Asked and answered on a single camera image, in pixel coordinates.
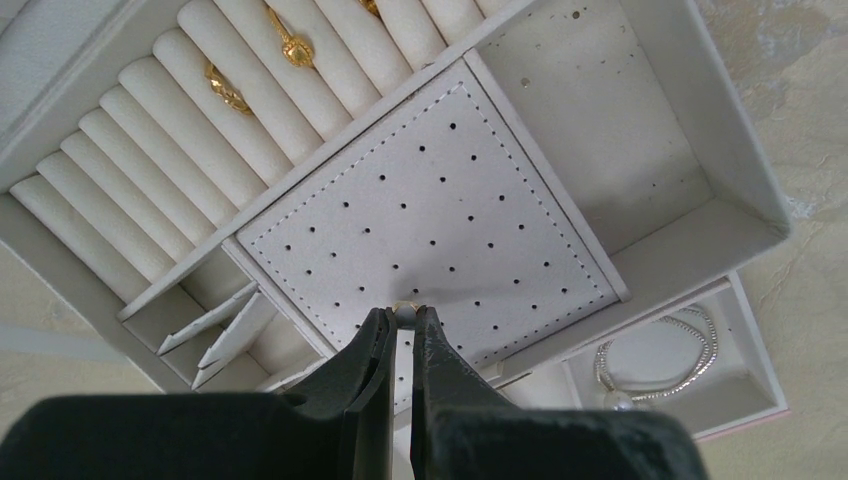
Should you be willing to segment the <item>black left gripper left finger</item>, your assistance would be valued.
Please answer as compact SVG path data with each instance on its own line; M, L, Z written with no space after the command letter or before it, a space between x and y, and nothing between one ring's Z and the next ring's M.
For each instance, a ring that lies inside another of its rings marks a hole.
M387 479L397 325L353 340L281 394L76 395L31 407L1 443L5 479Z

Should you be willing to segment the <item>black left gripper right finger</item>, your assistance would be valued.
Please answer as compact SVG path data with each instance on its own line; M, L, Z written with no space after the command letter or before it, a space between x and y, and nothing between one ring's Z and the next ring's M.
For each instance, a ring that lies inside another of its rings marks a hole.
M410 461L418 479L705 479L683 426L649 411L522 409L416 312Z

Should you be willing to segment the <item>small gold earring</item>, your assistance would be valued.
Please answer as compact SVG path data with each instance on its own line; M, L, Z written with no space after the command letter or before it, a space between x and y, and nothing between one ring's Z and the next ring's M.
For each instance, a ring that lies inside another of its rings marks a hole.
M392 313L399 330L414 330L417 312L420 306L411 301L398 301L392 306Z

